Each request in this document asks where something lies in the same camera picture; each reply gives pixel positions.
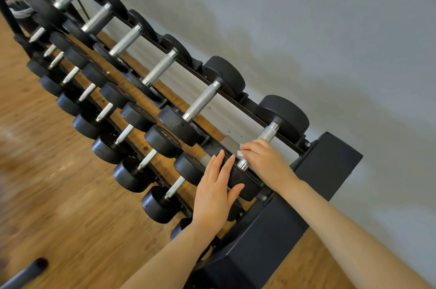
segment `wooden floor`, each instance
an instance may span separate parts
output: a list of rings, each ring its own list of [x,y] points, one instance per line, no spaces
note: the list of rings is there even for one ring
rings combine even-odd
[[[112,43],[105,35],[101,38]],[[91,55],[139,105],[157,115],[158,109],[115,69]],[[124,58],[139,72],[147,72],[129,55]],[[45,256],[48,271],[27,288],[118,288],[166,245],[178,220],[161,225],[145,215],[140,205],[144,194],[129,193],[116,183],[114,166],[92,153],[92,141],[74,130],[73,117],[39,86],[27,61],[0,18],[0,284]],[[86,83],[82,77],[78,80]],[[181,109],[188,108],[162,83],[156,86]],[[102,102],[98,93],[93,97]],[[126,126],[119,111],[112,118]],[[196,121],[217,140],[224,138],[204,118]],[[144,150],[149,147],[138,131],[131,139]],[[198,158],[204,155],[198,146],[183,148]],[[170,182],[178,177],[172,162],[160,156],[153,161]],[[195,187],[186,183],[180,193],[193,205]],[[309,230],[265,287],[352,285]]]

